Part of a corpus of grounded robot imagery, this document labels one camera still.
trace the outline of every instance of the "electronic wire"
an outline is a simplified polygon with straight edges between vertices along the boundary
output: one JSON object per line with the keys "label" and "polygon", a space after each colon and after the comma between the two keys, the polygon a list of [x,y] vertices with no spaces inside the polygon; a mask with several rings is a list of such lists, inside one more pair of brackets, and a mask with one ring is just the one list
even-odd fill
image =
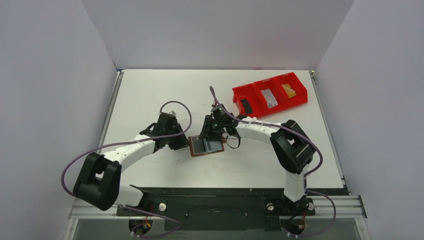
{"label": "electronic wire", "polygon": [[173,232],[177,231],[178,229],[180,229],[183,226],[183,223],[182,222],[180,222],[180,221],[178,221],[176,219],[167,217],[167,216],[162,216],[162,215],[159,215],[159,214],[156,214],[156,213],[153,213],[153,212],[148,212],[148,211],[140,210],[140,209],[137,209],[137,208],[134,208],[134,207],[130,207],[130,206],[124,206],[124,208],[126,208],[128,210],[131,210],[131,211],[134,211],[134,212],[141,213],[141,214],[146,214],[146,215],[149,215],[149,216],[152,216],[152,217],[158,217],[158,218],[161,218],[161,219],[165,219],[165,220],[168,220],[168,221],[171,221],[171,222],[174,222],[174,223],[177,223],[178,224],[177,227],[175,227],[175,228],[173,228],[173,229],[171,229],[169,231],[156,234],[156,235],[152,235],[152,236],[137,235],[137,234],[135,234],[135,232],[136,232],[137,228],[143,226],[143,222],[142,222],[141,224],[138,224],[137,226],[135,226],[135,227],[132,228],[131,235],[130,236],[134,236],[135,235],[135,236],[137,236],[140,239],[154,239],[154,238],[162,237],[162,236],[168,235],[170,233],[173,233]]}

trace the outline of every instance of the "red bin compartment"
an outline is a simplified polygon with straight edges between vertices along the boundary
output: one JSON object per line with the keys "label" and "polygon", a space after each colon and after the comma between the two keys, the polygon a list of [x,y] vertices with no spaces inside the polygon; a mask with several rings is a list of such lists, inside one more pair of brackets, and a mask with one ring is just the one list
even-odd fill
{"label": "red bin compartment", "polygon": [[[295,92],[294,96],[289,97],[283,88],[285,84]],[[270,103],[262,90],[266,91]],[[294,72],[234,87],[232,92],[232,101],[237,105],[239,113],[249,117],[261,118],[308,102],[308,91]]]}

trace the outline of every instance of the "yellow object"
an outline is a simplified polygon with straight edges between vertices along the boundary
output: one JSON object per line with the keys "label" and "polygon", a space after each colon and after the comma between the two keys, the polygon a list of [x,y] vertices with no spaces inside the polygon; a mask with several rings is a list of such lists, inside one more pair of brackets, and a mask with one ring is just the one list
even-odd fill
{"label": "yellow object", "polygon": [[293,90],[293,88],[288,83],[281,84],[281,86],[284,88],[285,93],[287,93],[289,99],[297,95],[295,90]]}

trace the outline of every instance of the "black metal base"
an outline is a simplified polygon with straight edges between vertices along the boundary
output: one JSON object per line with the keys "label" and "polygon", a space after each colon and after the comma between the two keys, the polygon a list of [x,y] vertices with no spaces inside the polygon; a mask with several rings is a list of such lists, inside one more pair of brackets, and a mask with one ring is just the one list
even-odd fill
{"label": "black metal base", "polygon": [[[293,207],[283,204],[283,188],[270,189],[228,189],[228,188],[139,188],[145,193],[140,209],[166,215],[183,223],[185,231],[242,231],[264,229],[281,231],[279,216],[292,216]],[[345,188],[313,189],[333,196],[348,196]],[[165,203],[166,210],[159,211],[159,204]],[[267,204],[273,203],[274,210],[269,211]],[[118,216],[143,216],[124,208],[118,208]],[[312,216],[315,211],[306,211]],[[165,230],[177,225],[166,221]]]}

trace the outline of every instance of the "white zip tie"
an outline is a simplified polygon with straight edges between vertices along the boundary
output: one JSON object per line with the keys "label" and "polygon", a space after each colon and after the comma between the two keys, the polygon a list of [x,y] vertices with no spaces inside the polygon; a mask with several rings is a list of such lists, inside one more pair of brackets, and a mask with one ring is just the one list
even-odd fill
{"label": "white zip tie", "polygon": [[256,120],[258,120],[255,116],[249,121],[249,123],[247,124],[247,128],[249,128],[252,124],[252,122],[255,122]]}
{"label": "white zip tie", "polygon": [[137,139],[133,138],[133,140],[136,141],[140,146],[142,146],[142,147],[144,146],[141,142],[142,139],[137,140]]}

